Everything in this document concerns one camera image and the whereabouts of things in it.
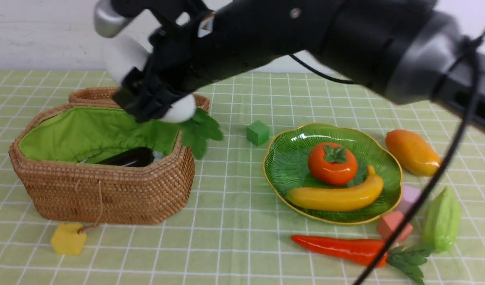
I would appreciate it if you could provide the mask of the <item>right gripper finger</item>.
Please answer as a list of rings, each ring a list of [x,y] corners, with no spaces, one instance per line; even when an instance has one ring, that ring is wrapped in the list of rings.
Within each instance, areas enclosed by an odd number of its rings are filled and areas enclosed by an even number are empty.
[[[139,106],[139,95],[142,83],[143,72],[136,67],[133,67],[123,78],[118,90],[112,95],[112,101],[133,119],[147,119]]]
[[[139,123],[158,120],[182,123],[191,119],[191,94],[172,88],[159,80],[143,81],[137,100]]]

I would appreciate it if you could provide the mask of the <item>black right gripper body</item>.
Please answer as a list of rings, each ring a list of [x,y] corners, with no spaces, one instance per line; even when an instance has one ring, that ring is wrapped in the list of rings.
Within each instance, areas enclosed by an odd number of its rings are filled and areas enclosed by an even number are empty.
[[[235,2],[212,10],[202,0],[114,0],[123,17],[148,10],[160,23],[152,45],[151,74],[183,92],[235,76]]]

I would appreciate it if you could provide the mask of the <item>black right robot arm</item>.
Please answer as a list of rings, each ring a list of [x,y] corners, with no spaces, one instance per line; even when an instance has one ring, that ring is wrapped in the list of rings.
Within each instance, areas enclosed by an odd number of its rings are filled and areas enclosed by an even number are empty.
[[[163,119],[183,97],[271,61],[309,52],[319,63],[396,105],[429,100],[485,132],[485,55],[474,91],[457,21],[434,0],[110,0],[117,34],[149,10],[162,27],[143,63],[123,71],[114,101],[137,122]]]

